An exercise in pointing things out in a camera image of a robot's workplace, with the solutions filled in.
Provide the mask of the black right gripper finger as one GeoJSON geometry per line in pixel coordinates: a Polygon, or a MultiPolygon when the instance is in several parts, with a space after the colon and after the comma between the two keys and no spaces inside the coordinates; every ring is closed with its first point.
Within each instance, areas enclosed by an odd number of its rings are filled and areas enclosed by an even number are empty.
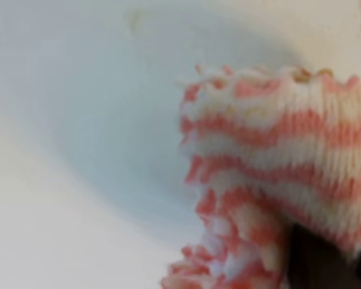
{"type": "Polygon", "coordinates": [[[348,263],[333,244],[295,225],[291,232],[288,281],[296,289],[361,288],[361,254],[348,263]]]}

